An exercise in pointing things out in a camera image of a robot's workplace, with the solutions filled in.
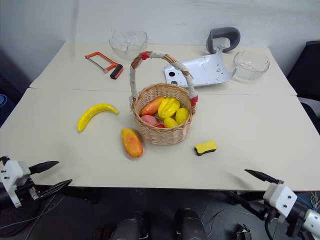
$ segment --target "white table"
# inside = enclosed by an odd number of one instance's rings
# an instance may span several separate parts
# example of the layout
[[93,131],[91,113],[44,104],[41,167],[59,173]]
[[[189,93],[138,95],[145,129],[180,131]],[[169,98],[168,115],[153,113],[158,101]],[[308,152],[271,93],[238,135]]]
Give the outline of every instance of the white table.
[[[60,161],[35,174],[37,184],[72,178],[72,186],[266,190],[244,169],[265,172],[295,191],[319,190],[320,136],[295,96],[200,94],[188,138],[176,145],[144,141],[126,156],[121,129],[134,128],[129,92],[28,89],[0,128],[0,153],[28,165]],[[96,115],[82,133],[78,118],[111,103],[118,116]],[[218,150],[196,156],[195,144]]]
[[[207,55],[205,46],[195,45],[156,45],[149,44],[149,50],[169,53],[181,62]],[[110,74],[104,74],[97,66],[85,59],[85,55],[101,52],[124,66],[124,71],[117,80]],[[231,67],[234,55],[241,51],[254,51],[268,56],[269,70],[253,81],[239,80],[236,77],[228,82],[197,88],[200,94],[241,94],[241,95],[292,95],[295,90],[288,83],[268,48],[241,48],[224,53],[224,63]],[[100,61],[103,66],[108,63]],[[115,55],[109,43],[70,43],[66,42],[52,59],[43,73],[33,81],[31,88],[37,89],[69,89],[69,90],[102,90],[129,91],[129,64]],[[168,64],[160,59],[147,59],[136,71],[137,89],[156,83],[165,83],[164,66]]]

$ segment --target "glass bowl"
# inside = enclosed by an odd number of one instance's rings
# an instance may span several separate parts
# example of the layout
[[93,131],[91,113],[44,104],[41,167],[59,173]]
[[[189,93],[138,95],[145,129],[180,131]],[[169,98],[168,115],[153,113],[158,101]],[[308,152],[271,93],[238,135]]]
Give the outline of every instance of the glass bowl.
[[257,79],[269,69],[269,65],[267,56],[252,51],[237,52],[233,58],[235,75],[241,79]]
[[109,44],[120,58],[131,61],[147,50],[147,33],[144,31],[114,31]]

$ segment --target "yellow banana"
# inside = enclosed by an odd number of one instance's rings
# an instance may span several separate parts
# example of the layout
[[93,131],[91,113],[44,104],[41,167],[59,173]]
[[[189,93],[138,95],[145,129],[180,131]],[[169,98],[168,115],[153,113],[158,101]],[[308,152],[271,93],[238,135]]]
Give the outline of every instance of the yellow banana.
[[110,111],[114,114],[118,115],[118,110],[112,106],[109,103],[99,103],[96,105],[93,105],[90,107],[87,111],[84,112],[84,114],[80,117],[78,121],[78,132],[82,132],[89,121],[98,113],[104,112],[104,111]]

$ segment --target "blue cable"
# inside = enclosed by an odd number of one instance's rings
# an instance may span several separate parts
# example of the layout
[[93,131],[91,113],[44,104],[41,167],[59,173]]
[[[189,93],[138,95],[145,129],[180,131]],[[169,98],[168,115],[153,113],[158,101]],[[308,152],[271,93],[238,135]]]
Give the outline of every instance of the blue cable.
[[297,195],[298,199],[300,201],[302,201],[303,203],[305,203],[309,208],[311,208],[312,210],[315,210],[316,212],[318,211],[315,207],[311,206],[306,200],[304,200],[302,197],[300,197],[299,195]]
[[4,94],[0,94],[0,108],[8,101],[8,97]]

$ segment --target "sponge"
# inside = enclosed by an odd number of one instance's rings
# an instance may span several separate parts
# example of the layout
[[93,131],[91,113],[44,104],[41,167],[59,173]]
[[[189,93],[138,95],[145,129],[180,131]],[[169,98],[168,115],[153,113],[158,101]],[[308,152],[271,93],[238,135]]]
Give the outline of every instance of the sponge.
[[194,146],[194,150],[196,151],[196,154],[198,156],[201,156],[203,154],[207,154],[210,152],[214,152],[217,148],[218,146],[213,140],[200,143]]

